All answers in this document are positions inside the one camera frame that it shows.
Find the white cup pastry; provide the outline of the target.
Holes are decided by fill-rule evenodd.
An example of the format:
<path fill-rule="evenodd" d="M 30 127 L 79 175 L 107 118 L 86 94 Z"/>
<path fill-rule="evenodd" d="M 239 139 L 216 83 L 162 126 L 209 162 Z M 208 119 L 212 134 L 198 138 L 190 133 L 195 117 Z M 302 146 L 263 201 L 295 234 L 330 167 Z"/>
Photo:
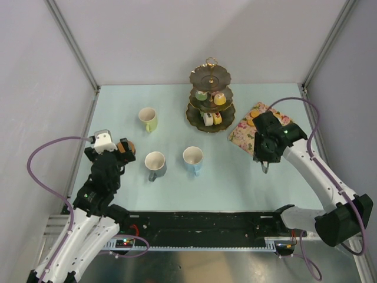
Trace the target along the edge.
<path fill-rule="evenodd" d="M 204 113 L 203 121 L 206 127 L 212 126 L 214 124 L 213 115 L 211 113 Z"/>

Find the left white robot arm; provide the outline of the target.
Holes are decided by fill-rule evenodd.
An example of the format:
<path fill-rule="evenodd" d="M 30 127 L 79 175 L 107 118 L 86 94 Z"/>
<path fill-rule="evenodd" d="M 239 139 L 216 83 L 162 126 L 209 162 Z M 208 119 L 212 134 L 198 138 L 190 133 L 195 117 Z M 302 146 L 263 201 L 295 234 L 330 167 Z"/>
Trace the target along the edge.
<path fill-rule="evenodd" d="M 91 172 L 73 203 L 67 204 L 70 216 L 52 250 L 30 272 L 28 282 L 78 282 L 102 247 L 130 230 L 129 211 L 112 201 L 125 166 L 135 161 L 135 146 L 126 138 L 114 144 L 108 133 L 87 140 L 92 145 L 84 153 Z"/>

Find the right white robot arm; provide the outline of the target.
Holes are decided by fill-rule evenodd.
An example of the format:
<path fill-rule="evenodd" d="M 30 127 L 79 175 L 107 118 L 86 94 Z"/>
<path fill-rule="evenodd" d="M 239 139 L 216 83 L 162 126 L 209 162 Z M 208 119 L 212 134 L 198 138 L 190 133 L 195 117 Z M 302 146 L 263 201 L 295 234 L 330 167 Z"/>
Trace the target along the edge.
<path fill-rule="evenodd" d="M 253 160 L 267 173 L 271 163 L 287 160 L 309 184 L 322 209 L 287 205 L 272 222 L 273 232 L 286 236 L 293 229 L 314 232 L 328 246 L 335 247 L 358 233 L 364 233 L 373 208 L 367 195 L 357 195 L 345 185 L 311 148 L 305 132 L 295 123 L 282 125 L 267 111 L 253 119 Z"/>

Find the orange macaron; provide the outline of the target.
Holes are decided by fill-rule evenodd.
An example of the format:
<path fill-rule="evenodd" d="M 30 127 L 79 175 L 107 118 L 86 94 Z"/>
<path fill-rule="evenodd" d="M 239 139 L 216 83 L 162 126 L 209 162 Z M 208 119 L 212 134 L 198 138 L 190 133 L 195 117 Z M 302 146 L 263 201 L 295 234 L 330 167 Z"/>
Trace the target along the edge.
<path fill-rule="evenodd" d="M 260 114 L 260 111 L 259 111 L 258 109 L 253 109 L 253 110 L 250 112 L 250 116 L 251 116 L 252 118 L 257 117 L 259 114 Z"/>
<path fill-rule="evenodd" d="M 253 122 L 252 119 L 248 120 L 248 121 L 247 121 L 247 124 L 248 124 L 249 126 L 251 126 L 251 127 L 254 127 L 254 122 Z"/>

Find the yellow round pastry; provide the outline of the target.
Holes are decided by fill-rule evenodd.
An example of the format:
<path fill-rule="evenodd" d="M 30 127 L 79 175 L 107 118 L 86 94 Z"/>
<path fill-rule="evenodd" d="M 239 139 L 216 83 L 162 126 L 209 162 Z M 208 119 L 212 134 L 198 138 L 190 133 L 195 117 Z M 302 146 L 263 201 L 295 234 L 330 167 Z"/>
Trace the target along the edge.
<path fill-rule="evenodd" d="M 217 93 L 213 99 L 214 104 L 217 106 L 224 105 L 226 101 L 227 101 L 227 98 L 223 93 Z"/>

